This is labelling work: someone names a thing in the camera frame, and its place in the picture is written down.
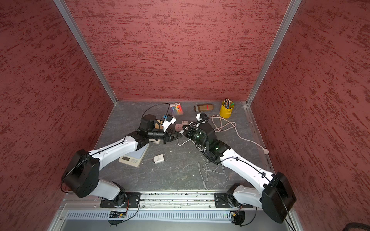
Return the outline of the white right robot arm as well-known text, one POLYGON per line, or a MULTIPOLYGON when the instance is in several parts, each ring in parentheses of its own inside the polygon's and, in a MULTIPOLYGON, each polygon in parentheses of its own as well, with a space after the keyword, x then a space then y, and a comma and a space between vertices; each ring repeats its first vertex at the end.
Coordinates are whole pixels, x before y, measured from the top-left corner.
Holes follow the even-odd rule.
POLYGON ((256 189, 255 193, 251 193, 243 185, 235 184, 228 191, 230 205, 248 204, 261 208, 277 223, 285 221, 297 198, 284 174, 264 170, 240 156, 217 138, 209 123, 184 125, 183 129, 184 136, 197 144, 206 159, 233 170, 256 189))

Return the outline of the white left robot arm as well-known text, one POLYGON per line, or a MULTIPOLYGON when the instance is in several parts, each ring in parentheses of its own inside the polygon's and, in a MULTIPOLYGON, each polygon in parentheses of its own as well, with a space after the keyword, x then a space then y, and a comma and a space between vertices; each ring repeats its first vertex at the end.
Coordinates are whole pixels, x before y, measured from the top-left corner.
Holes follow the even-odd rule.
POLYGON ((100 171, 121 157, 144 155, 150 140, 168 143, 179 139, 181 133, 169 128, 175 122, 176 118, 171 114, 166 115, 162 123, 154 115, 145 115, 141 118, 139 128, 123 139, 89 152, 84 149, 77 151, 62 175, 61 184, 79 198, 94 195, 116 208, 127 205, 125 189, 117 183, 100 179, 100 171))

